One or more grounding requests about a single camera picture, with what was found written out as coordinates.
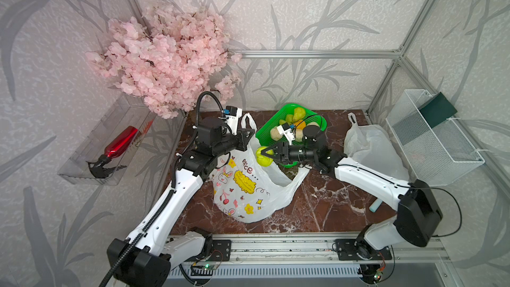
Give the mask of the patterned white plastic bag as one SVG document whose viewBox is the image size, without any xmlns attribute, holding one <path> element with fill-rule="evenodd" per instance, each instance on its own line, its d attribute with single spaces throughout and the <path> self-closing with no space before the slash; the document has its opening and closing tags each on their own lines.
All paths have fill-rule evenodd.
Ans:
<svg viewBox="0 0 510 287">
<path fill-rule="evenodd" d="M 254 223 L 287 207 L 309 170 L 299 167 L 293 178 L 271 163 L 256 161 L 260 142 L 253 137 L 246 151 L 233 150 L 219 158 L 221 168 L 210 175 L 214 203 L 226 215 L 243 223 Z"/>
</svg>

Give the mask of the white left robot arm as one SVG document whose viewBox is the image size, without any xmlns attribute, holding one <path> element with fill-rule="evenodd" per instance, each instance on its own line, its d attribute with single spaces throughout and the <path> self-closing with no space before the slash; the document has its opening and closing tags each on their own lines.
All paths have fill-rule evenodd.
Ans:
<svg viewBox="0 0 510 287">
<path fill-rule="evenodd" d="M 167 238 L 184 208 L 202 187 L 219 158 L 233 150 L 247 151 L 255 128 L 244 116 L 209 117 L 196 125 L 195 137 L 174 166 L 171 183 L 142 222 L 124 239 L 114 239 L 107 249 L 110 270 L 100 285 L 112 278 L 127 286 L 162 286 L 168 274 L 186 260 L 206 252 L 211 236 L 189 231 L 166 247 Z"/>
</svg>

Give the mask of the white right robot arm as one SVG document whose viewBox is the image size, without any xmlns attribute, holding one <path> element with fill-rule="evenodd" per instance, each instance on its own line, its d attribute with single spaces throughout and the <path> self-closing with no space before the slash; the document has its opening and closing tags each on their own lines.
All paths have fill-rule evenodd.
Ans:
<svg viewBox="0 0 510 287">
<path fill-rule="evenodd" d="M 330 148 L 325 132 L 317 126 L 304 129 L 300 145 L 278 142 L 263 149 L 261 154 L 282 165 L 298 162 L 312 166 L 321 174 L 381 199 L 395 211 L 394 217 L 366 226 L 356 238 L 355 253 L 363 260 L 370 260 L 379 251 L 397 243 L 426 247 L 443 218 L 427 183 L 395 179 L 356 162 Z"/>
</svg>

